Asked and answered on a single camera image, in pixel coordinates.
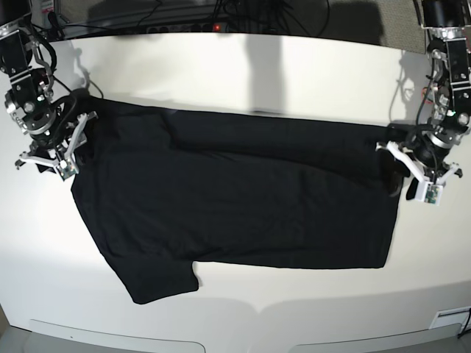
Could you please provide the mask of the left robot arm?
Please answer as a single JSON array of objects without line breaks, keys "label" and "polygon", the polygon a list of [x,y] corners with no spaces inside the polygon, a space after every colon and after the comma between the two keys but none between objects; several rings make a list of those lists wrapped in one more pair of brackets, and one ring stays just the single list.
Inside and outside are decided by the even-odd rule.
[{"label": "left robot arm", "polygon": [[388,153],[393,163],[387,182],[391,197],[411,177],[406,198],[438,204],[446,181],[463,175],[457,163],[445,159],[470,133],[470,47],[465,33],[470,2],[415,1],[414,8],[431,65],[419,106],[429,104],[431,112],[423,118],[418,110],[412,125],[390,124],[389,139],[376,149]]}]

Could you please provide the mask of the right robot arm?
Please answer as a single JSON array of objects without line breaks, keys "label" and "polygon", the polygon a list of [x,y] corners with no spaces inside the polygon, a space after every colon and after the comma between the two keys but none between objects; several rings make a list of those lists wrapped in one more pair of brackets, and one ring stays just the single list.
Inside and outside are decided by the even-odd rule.
[{"label": "right robot arm", "polygon": [[78,207],[261,207],[300,201],[393,207],[414,198],[410,129],[170,110],[78,89],[52,101],[54,63],[30,68],[43,39],[1,40],[6,107],[32,139],[19,165],[72,177]]}]

